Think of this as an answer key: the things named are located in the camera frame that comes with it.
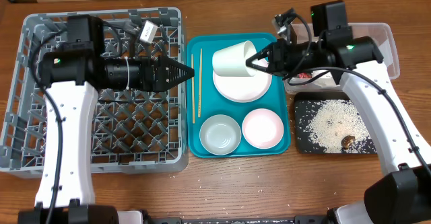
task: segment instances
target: gray plastic crate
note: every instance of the gray plastic crate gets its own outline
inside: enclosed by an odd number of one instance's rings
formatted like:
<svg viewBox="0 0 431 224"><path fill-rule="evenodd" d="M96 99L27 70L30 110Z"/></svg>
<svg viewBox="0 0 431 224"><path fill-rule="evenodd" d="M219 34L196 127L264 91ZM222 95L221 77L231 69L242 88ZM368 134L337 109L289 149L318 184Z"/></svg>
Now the gray plastic crate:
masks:
<svg viewBox="0 0 431 224"><path fill-rule="evenodd" d="M185 31L181 12L175 7L150 9L121 9L110 11L81 11L71 13L41 13L29 15L21 31L9 101L3 122L0 141L0 171L21 178L42 175L44 143L46 139L46 107L40 90L28 71L30 53L43 38L65 28L67 16L90 14L112 24L124 26L132 22L142 26L150 20L163 25L154 42L165 46L168 56L185 63ZM112 54L118 46L105 27L105 55ZM122 38L123 56L128 56L130 35L117 30ZM66 41L67 33L57 36L44 45L38 59ZM161 53L158 45L147 47L136 43L135 56ZM189 158L186 130L186 85L182 83L164 93L143 91L99 92L103 100L145 99L144 103L98 102L92 125L91 169L96 172L122 172L127 174L150 172L175 172L186 168Z"/></svg>

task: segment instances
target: blue tray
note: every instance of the blue tray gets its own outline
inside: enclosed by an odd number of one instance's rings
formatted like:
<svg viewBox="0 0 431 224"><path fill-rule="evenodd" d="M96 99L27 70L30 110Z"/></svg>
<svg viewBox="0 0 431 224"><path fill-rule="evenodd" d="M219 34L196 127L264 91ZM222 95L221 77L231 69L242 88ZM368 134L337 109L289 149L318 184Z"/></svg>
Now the blue tray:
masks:
<svg viewBox="0 0 431 224"><path fill-rule="evenodd" d="M271 86L267 93L249 103L236 103L222 96L213 83L213 54L225 47L250 40L261 50L276 39L269 33L250 33L250 34L226 34L213 36L198 36L192 39L187 45L187 66L191 66L191 53L195 59L195 124L192 123L192 100L191 100L191 81L187 82L187 131L189 134L189 147L191 152L197 157L241 157L241 156L262 156L283 153L290 146L290 131L288 120L288 109L286 106L286 95L284 93L283 82L279 77L273 76ZM202 48L202 99L201 117L197 117L197 107L199 99L199 57ZM266 108L274 111L284 124L284 136L281 142L270 149L257 149L250 145L241 136L238 148L228 155L217 156L206 151L199 139L199 131L205 120L216 114L225 114L232 117L242 126L244 117L252 110Z"/></svg>

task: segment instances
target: clear plastic container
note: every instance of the clear plastic container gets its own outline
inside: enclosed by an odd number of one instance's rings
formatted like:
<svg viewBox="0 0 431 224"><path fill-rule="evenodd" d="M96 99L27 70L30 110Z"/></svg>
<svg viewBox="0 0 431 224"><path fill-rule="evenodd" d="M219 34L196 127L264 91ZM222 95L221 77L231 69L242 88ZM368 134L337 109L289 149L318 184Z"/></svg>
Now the clear plastic container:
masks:
<svg viewBox="0 0 431 224"><path fill-rule="evenodd" d="M383 61L387 66L389 78L398 78L400 73L398 52L389 25L386 23L349 23L349 25L352 27L354 38L369 36L376 42L378 49L380 49L383 54ZM293 24L293 28L298 37L298 43L303 43L308 40L307 31L303 24ZM318 39L318 36L312 38L313 41L317 41ZM291 83L301 83L307 80L309 79L294 78L291 80ZM340 90L339 86L336 86L330 74L307 85L290 86L286 80L284 81L284 88L286 92L291 94L300 91L316 91L321 89Z"/></svg>

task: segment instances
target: small bowl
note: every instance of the small bowl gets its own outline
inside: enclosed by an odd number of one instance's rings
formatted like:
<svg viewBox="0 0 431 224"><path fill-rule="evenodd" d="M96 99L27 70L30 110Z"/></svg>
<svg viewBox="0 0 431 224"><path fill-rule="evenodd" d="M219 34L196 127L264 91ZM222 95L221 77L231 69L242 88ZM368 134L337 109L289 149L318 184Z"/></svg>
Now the small bowl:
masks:
<svg viewBox="0 0 431 224"><path fill-rule="evenodd" d="M214 155L233 152L241 142L240 125L231 117L215 115L201 126L199 138L203 148Z"/></svg>
<svg viewBox="0 0 431 224"><path fill-rule="evenodd" d="M281 118L268 109L256 109L248 113L242 122L242 133L250 145L258 149L276 146L284 134Z"/></svg>

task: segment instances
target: cup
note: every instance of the cup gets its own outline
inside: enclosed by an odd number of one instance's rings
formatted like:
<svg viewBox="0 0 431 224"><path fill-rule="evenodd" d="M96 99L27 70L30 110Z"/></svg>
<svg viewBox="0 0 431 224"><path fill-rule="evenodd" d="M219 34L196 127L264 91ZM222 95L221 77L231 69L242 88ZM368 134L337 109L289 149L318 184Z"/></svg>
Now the cup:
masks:
<svg viewBox="0 0 431 224"><path fill-rule="evenodd" d="M241 42L218 50L213 55L213 69L221 77L251 77L256 70L245 65L245 60L256 54L251 41Z"/></svg>

